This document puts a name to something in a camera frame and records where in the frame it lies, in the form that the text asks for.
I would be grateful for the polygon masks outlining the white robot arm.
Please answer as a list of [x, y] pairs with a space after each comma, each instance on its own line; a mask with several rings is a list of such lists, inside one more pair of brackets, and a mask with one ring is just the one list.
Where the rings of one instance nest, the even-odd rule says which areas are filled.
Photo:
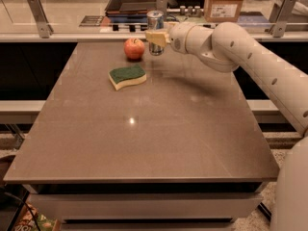
[[243, 27], [223, 22], [209, 29], [175, 23], [149, 29], [146, 40], [193, 54], [219, 72], [241, 67], [302, 136], [280, 168], [270, 231], [308, 231], [308, 76], [262, 46]]

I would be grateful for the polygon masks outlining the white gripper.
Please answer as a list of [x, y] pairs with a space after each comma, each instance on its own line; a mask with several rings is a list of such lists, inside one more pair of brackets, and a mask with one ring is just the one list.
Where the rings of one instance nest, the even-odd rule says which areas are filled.
[[146, 30], [145, 38], [148, 42], [165, 48], [169, 44], [171, 48], [182, 54], [191, 54], [193, 51], [193, 28], [191, 23], [179, 23], [176, 21], [164, 22], [166, 30]]

